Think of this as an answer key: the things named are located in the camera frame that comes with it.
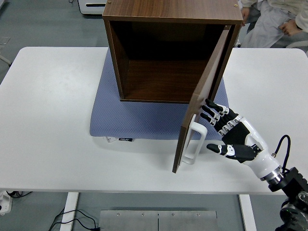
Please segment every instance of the white tabletop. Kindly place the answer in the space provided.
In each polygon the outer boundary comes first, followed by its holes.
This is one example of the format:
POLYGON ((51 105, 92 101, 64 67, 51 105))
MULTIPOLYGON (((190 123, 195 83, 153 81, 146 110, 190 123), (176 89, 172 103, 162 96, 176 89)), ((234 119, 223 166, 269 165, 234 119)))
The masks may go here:
MULTIPOLYGON (((249 167, 210 153, 208 142, 194 165, 182 164, 174 174, 177 141, 107 143, 92 137, 90 116, 106 51, 28 47, 18 53, 0 85, 0 188, 271 194, 249 167)), ((304 55, 296 49, 233 49, 224 79, 230 107, 253 123, 270 148, 283 134, 291 135, 288 166, 308 176, 302 151, 308 112, 304 55), (266 86, 260 87, 261 81, 266 86), (281 110, 283 116, 275 115, 281 110), (292 126, 285 125, 286 117, 292 126)))

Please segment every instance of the white lab coat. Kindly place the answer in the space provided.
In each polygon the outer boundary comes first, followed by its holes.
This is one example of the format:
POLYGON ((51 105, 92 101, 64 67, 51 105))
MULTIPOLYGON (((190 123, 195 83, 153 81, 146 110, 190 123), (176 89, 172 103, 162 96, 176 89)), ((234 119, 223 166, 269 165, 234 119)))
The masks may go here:
MULTIPOLYGON (((258 0, 241 0, 243 7, 251 7, 258 0)), ((272 7, 294 14, 296 24, 308 33, 308 0, 267 0, 272 7)))
POLYGON ((288 10, 270 6, 269 0, 259 2, 257 9, 260 10, 261 16, 257 20, 255 28, 245 36, 241 45, 242 48, 270 48, 284 36, 282 30, 278 27, 296 18, 296 15, 288 10))

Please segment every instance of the black cable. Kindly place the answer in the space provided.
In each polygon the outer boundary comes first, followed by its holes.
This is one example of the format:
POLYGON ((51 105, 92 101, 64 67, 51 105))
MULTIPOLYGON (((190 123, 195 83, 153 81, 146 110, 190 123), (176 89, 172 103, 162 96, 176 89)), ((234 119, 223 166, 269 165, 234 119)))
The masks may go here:
POLYGON ((27 196, 29 195, 30 193, 32 192, 28 192, 27 194, 25 195, 22 195, 23 193, 19 193, 18 191, 13 191, 12 193, 9 193, 8 191, 6 191, 6 193, 11 197, 11 198, 21 198, 21 197, 24 197, 24 196, 27 196))
POLYGON ((74 220, 77 220, 77 221, 80 223, 80 225, 81 225, 83 228, 87 229, 87 230, 91 230, 91 231, 99 231, 99 230, 100 230, 100 227, 96 227, 95 220, 94 220, 93 218, 91 218, 91 217, 85 215, 85 214, 84 214, 83 212, 81 212, 80 210, 74 209, 74 210, 71 210, 71 211, 67 211, 67 212, 65 212, 65 213, 64 213, 63 211, 64 211, 64 208, 62 209, 62 211, 61 211, 58 215, 56 215, 56 217, 54 218, 54 220, 53 220, 53 222, 52 222, 52 224, 51 224, 51 227, 49 228, 49 231, 51 231, 51 230, 53 229, 53 227, 54 227, 56 224, 67 224, 67 223, 70 223, 70 222, 72 222, 72 221, 74 221, 74 220), (66 214, 66 213, 70 213, 70 212, 74 212, 74 211, 79 212, 79 213, 81 213, 82 215, 84 215, 85 217, 90 218, 91 220, 93 220, 93 222, 94 222, 94 227, 95 227, 95 228, 90 229, 90 228, 85 227, 85 226, 80 222, 80 220, 77 219, 77 218, 75 218, 75 219, 73 219, 73 220, 71 220, 71 221, 68 221, 68 222, 56 222, 56 223, 54 223, 54 222, 56 221, 56 219, 57 219, 60 215, 63 215, 63 214, 66 214))
POLYGON ((289 156, 290 156, 290 149, 291 149, 291 138, 290 136, 288 135, 284 135, 281 137, 279 143, 278 143, 278 146, 277 146, 277 149, 275 151, 275 154, 278 153, 279 149, 280 149, 280 146, 282 144, 282 141, 284 140, 284 138, 287 138, 288 139, 288 146, 287 146, 287 153, 285 155, 285 158, 284 158, 284 162, 283 162, 283 166, 282 166, 282 173, 284 173, 286 170, 289 171, 286 166, 287 166, 287 162, 288 162, 288 159, 289 159, 289 156))
POLYGON ((80 224, 83 228, 85 228, 85 229, 87 229, 87 230, 91 230, 91 231, 100 231, 100 230, 101 230, 101 228, 100 228, 100 227, 90 229, 90 228, 88 228, 88 227, 84 226, 84 225, 80 222, 80 220, 79 220, 79 219, 77 219, 77 218, 74 218, 74 219, 72 219, 72 220, 70 220, 70 221, 68 221, 68 222, 56 222, 56 223, 52 224, 52 226, 51 226, 50 230, 52 230, 52 229, 53 229, 53 227, 54 227, 56 224, 68 224, 68 223, 70 223, 70 222, 72 222, 72 221, 74 221, 74 220, 78 221, 78 222, 79 222, 79 224, 80 224))

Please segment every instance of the robotic hand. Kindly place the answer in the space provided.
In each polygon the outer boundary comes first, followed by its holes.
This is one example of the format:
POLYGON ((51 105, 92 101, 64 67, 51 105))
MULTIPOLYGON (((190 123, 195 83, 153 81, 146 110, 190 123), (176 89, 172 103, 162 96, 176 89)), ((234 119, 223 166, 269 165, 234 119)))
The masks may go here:
POLYGON ((205 103, 202 109, 207 114, 201 113, 201 117, 215 128, 225 143, 225 145, 208 144, 206 147, 249 166, 258 178, 267 181, 272 192, 279 189, 284 191, 288 196, 280 211, 284 224, 276 231, 306 231, 308 229, 308 184, 295 167, 287 170, 286 161, 281 167, 275 159, 283 138, 276 152, 270 154, 265 141, 245 117, 209 99, 206 99, 205 103))

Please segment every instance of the person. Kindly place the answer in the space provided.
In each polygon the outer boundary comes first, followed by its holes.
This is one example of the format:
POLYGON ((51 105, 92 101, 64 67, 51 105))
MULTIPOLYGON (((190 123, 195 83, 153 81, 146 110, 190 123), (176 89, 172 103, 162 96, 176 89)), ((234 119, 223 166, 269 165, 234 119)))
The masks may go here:
POLYGON ((241 0, 243 26, 251 23, 242 48, 285 48, 308 40, 308 0, 241 0))

